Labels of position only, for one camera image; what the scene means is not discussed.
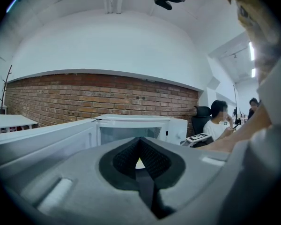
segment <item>man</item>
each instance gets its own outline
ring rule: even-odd
[[[237,132],[201,147],[204,150],[231,152],[237,142],[250,139],[253,134],[268,128],[272,123],[281,124],[281,109],[275,109],[275,106],[271,104],[271,99],[266,98],[269,92],[280,98],[281,27],[261,0],[235,0],[235,2],[238,20],[246,29],[255,50],[255,68],[258,82],[261,84],[265,80],[259,87],[259,97],[265,103],[259,106],[254,117]]]
[[[250,101],[250,110],[249,110],[249,115],[248,115],[248,120],[250,119],[251,116],[253,116],[253,114],[256,112],[257,108],[258,108],[258,101],[256,98],[252,98]]]
[[[222,139],[234,132],[233,120],[227,114],[227,108],[227,103],[219,100],[215,100],[211,105],[212,119],[205,124],[203,132],[211,135],[214,140]]]

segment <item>white ceiling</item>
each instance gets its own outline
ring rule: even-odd
[[[114,12],[117,1],[113,1]],[[186,0],[172,6],[173,10],[167,11],[156,6],[153,0],[123,0],[122,12],[130,10],[159,17],[180,27],[193,37],[198,36],[203,24],[217,16],[223,6],[228,5],[225,0]],[[102,9],[104,12],[103,0],[18,0],[7,13],[4,23],[20,42],[46,23],[73,13],[94,9]],[[248,49],[238,53],[236,59],[229,55],[247,45],[248,41],[239,41],[218,57],[234,82],[246,79],[253,68],[253,63],[250,61]]]

